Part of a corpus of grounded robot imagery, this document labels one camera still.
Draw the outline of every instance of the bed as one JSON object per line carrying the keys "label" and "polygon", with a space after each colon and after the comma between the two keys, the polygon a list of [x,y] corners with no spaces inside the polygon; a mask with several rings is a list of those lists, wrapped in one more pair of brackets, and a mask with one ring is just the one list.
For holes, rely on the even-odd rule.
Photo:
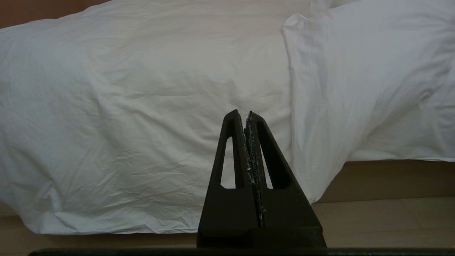
{"label": "bed", "polygon": [[264,117],[311,202],[345,161],[454,161],[447,56],[437,89],[362,130],[330,171],[308,166],[320,151],[296,144],[302,107],[282,29],[324,2],[113,0],[0,30],[0,200],[35,233],[195,232],[233,109]]}

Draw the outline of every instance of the black plastic part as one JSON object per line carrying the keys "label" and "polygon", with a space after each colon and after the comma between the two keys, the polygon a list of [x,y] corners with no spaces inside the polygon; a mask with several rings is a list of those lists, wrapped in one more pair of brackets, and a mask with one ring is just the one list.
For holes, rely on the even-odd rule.
{"label": "black plastic part", "polygon": [[[226,141],[232,137],[235,189],[221,186]],[[197,230],[198,247],[247,247],[246,232],[258,227],[240,115],[224,117],[212,175]]]}
{"label": "black plastic part", "polygon": [[455,256],[450,249],[327,249],[300,248],[279,250],[261,249],[45,249],[30,256],[227,256],[227,255],[331,255],[331,256]]}
{"label": "black plastic part", "polygon": [[[236,188],[225,189],[220,183],[226,141],[231,136]],[[273,189],[267,188],[261,149]],[[237,110],[224,118],[197,246],[326,247],[322,226],[267,123],[253,112],[245,132]]]}

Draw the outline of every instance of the wooden floor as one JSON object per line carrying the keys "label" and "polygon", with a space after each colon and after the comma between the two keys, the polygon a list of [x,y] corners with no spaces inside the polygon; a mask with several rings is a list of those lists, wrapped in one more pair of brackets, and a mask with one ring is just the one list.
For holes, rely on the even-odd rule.
{"label": "wooden floor", "polygon": [[[455,248],[455,197],[313,205],[329,247]],[[194,247],[195,234],[45,236],[0,218],[0,256],[55,247]]]}

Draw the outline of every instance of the bed frame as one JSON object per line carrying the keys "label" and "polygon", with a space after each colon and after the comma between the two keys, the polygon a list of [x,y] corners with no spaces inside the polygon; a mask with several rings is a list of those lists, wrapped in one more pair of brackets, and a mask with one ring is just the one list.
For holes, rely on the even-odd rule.
{"label": "bed frame", "polygon": [[[108,0],[2,0],[0,28],[56,19]],[[417,160],[348,162],[320,202],[455,196],[455,163]],[[0,202],[0,216],[14,212]]]}

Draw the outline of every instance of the wrinkled fabric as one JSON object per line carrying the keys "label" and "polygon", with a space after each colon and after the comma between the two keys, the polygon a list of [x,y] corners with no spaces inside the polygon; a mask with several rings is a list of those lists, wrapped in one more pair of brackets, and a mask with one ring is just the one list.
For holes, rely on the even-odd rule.
{"label": "wrinkled fabric", "polygon": [[[195,232],[226,113],[263,116],[293,162],[291,130],[301,127],[291,126],[291,98],[300,97],[281,28],[294,13],[310,16],[309,6],[113,0],[0,30],[0,200],[35,233]],[[450,160],[455,143],[443,142],[451,138],[453,84],[404,114],[415,116],[369,133],[352,158]],[[404,131],[416,125],[422,134]],[[409,137],[395,136],[403,133]],[[226,152],[232,170],[232,148]],[[308,185],[312,169],[293,171],[311,202],[333,174],[322,169]]]}
{"label": "wrinkled fabric", "polygon": [[[426,128],[414,128],[419,120],[407,116],[436,96],[433,104],[440,102],[440,109],[445,110],[433,120],[422,111],[421,117],[429,118],[422,125],[439,126],[442,132],[436,134],[451,137],[448,125],[453,115],[447,114],[453,113],[453,101],[442,100],[436,92],[454,90],[453,84],[448,84],[450,89],[445,86],[455,52],[454,9],[455,2],[450,0],[358,0],[310,19],[296,14],[286,21],[293,169],[303,170],[296,176],[310,201],[322,196],[353,154],[357,160],[400,155],[430,159],[444,152],[442,160],[454,159],[454,144],[441,142],[443,137],[436,142],[432,136],[424,137],[437,129],[418,134]],[[407,130],[381,140],[383,128],[385,133],[397,132],[388,124],[403,116],[408,123],[397,125]],[[403,138],[408,139],[403,143],[400,133],[413,134]],[[436,152],[431,151],[434,145],[439,149]],[[388,147],[398,154],[371,152]]]}

